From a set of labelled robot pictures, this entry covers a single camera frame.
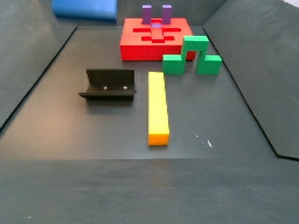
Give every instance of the red block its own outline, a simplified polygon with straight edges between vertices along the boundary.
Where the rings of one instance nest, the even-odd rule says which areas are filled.
[[[143,24],[142,18],[127,18],[120,40],[122,60],[163,60],[164,54],[180,54],[183,36],[192,36],[186,18],[172,18],[171,24],[162,24],[160,18],[152,24]],[[188,52],[187,60],[195,59]]]

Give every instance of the long yellow bar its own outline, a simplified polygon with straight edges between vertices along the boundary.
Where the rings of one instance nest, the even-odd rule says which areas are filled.
[[[148,73],[148,145],[167,145],[170,124],[164,91],[164,73]]]

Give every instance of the black bracket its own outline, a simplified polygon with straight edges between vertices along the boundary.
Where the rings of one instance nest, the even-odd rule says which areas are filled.
[[[88,90],[79,93],[88,100],[130,100],[135,98],[135,70],[87,69]]]

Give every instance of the green cube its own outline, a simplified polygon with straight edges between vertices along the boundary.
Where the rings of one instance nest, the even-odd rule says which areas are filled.
[[[210,39],[207,36],[184,36],[182,45],[182,57],[186,59],[187,52],[203,52],[208,49]]]
[[[163,56],[163,73],[164,74],[184,74],[184,64],[182,55],[166,54]]]
[[[196,74],[219,74],[222,58],[219,55],[206,55],[204,60],[198,61]]]

